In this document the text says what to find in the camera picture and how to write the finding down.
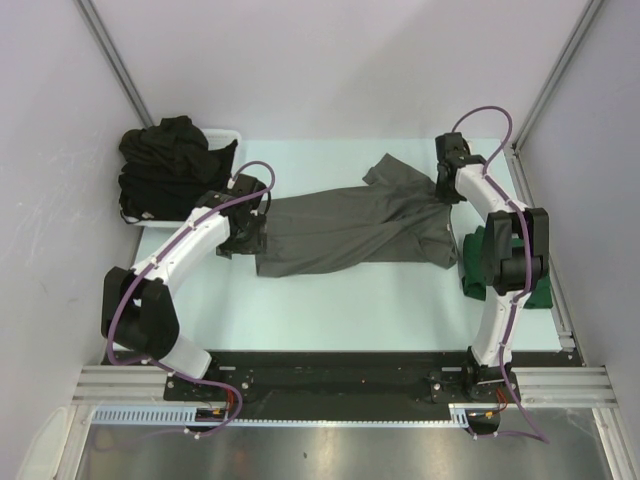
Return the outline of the black t shirts pile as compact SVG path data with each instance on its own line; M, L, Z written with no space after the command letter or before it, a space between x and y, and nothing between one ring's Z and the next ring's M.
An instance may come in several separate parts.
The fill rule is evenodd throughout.
M118 146L124 158L118 176L123 220L185 220L200 197L226 185L238 146L233 138L212 149L186 115L127 131Z

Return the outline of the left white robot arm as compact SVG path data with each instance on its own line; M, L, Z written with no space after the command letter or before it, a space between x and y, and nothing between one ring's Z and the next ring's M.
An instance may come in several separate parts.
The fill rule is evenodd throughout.
M266 213L271 188L245 174L221 191L209 191L161 247L129 269L112 268L104 278L101 333L114 358L115 344L173 372L186 375L197 398L214 397L220 374L213 358L182 333L173 296L192 268L215 253L230 259L266 250Z

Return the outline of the grey t shirt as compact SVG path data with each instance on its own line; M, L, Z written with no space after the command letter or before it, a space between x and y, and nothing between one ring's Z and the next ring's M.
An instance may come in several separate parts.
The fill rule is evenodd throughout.
M360 263L457 261L451 208L426 174L386 154L356 187L276 199L267 248L255 259L265 278L328 274Z

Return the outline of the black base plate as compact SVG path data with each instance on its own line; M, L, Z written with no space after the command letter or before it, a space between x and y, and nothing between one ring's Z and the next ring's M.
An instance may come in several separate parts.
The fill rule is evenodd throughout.
M524 368L575 367L558 353L520 352L513 364L478 373L462 352L218 352L203 383L162 375L161 398L195 404L199 424L235 414L258 422L447 420L454 403L497 412L520 400Z

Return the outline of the aluminium frame rail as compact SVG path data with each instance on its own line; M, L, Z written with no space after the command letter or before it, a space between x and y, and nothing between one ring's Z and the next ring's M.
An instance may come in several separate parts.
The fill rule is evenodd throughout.
M516 368L521 403L532 408L615 408L618 401L603 367ZM85 366L73 405L162 405L167 374L151 366Z

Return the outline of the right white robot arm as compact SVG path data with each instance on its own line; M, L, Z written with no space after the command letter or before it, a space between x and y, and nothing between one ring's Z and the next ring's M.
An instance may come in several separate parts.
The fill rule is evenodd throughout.
M450 390L488 403L516 384L512 337L526 301L549 272L549 215L507 194L461 133L438 136L435 147L436 196L449 205L471 204L485 221L480 266L488 292L479 331Z

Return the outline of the green folded t shirt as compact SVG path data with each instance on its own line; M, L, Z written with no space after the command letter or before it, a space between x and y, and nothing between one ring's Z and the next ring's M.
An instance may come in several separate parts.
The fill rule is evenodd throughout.
M462 244L462 291L466 297L484 302L487 284L481 269L481 248L485 233L478 226L474 233L465 236ZM553 307L552 284L549 276L541 278L529 296L526 309L551 309Z

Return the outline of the white plastic basket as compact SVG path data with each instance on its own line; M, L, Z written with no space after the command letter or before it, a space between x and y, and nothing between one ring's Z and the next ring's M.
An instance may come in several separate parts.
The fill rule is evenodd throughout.
M242 136L238 131L220 128L205 128L202 130L208 146L211 150L217 150L226 147L233 141L242 142ZM182 221L171 220L154 220L154 219L137 219L127 216L120 211L122 220L127 225L134 225L142 228L158 228L158 229L177 229L182 225Z

